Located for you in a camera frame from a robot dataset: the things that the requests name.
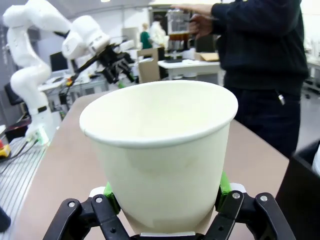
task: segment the white paper cup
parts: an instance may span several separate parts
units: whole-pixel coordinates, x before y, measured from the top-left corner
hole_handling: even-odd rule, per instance
[[[188,80],[123,88],[84,109],[80,128],[134,230],[195,231],[211,213],[237,110],[227,89]]]

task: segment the cardboard box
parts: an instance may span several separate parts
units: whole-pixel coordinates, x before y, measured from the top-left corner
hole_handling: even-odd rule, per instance
[[[205,62],[218,62],[219,54],[215,52],[195,52],[194,59],[198,61],[205,61]]]
[[[143,49],[137,52],[139,57],[150,57],[138,62],[139,82],[141,84],[160,80],[160,71],[158,66],[158,49]]]

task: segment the jeans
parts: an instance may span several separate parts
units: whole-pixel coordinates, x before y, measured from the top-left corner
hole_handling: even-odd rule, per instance
[[[235,120],[290,158],[298,143],[301,97],[276,90],[227,89],[239,103]],[[279,94],[284,97],[284,105]]]

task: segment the metal grate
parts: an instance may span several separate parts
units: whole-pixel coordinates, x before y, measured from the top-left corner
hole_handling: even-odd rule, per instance
[[[24,138],[14,139],[10,143],[11,155],[14,156],[18,153],[24,143]],[[31,146],[32,142],[28,143],[22,153]],[[11,227],[7,232],[0,233],[0,240],[9,240],[11,238],[16,219],[45,151],[45,146],[36,144],[28,153],[17,157],[5,172],[0,175],[0,206],[11,217]],[[8,163],[0,163],[0,173]]]

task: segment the computer monitor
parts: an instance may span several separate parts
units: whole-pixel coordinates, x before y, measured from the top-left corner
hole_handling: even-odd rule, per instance
[[[52,72],[62,71],[68,69],[68,61],[62,54],[62,52],[57,52],[50,55],[50,63]]]

